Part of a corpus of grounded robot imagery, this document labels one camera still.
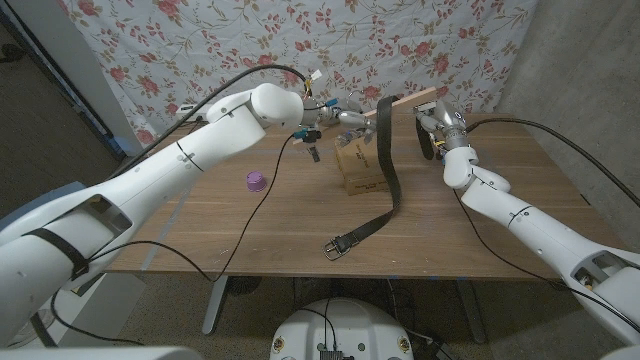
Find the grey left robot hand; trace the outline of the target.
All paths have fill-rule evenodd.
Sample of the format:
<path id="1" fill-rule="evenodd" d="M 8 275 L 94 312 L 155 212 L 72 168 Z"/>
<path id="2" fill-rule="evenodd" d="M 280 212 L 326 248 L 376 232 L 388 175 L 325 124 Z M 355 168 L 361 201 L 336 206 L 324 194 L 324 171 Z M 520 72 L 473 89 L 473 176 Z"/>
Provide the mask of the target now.
<path id="1" fill-rule="evenodd" d="M 339 147 L 345 147 L 357 139 L 363 139 L 368 145 L 377 130 L 375 119 L 366 117 L 363 113 L 355 111 L 340 110 L 329 120 L 324 121 L 324 125 L 329 129 L 345 128 L 346 132 L 336 136 Z"/>

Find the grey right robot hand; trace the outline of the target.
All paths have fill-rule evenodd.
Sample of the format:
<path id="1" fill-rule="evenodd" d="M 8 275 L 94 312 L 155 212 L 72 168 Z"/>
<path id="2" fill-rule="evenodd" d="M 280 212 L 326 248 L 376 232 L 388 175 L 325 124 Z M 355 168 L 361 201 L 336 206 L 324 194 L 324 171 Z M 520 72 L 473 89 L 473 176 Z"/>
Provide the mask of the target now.
<path id="1" fill-rule="evenodd" d="M 469 146 L 466 121 L 451 104 L 437 100 L 421 105 L 416 118 L 431 138 L 443 137 L 446 150 Z"/>

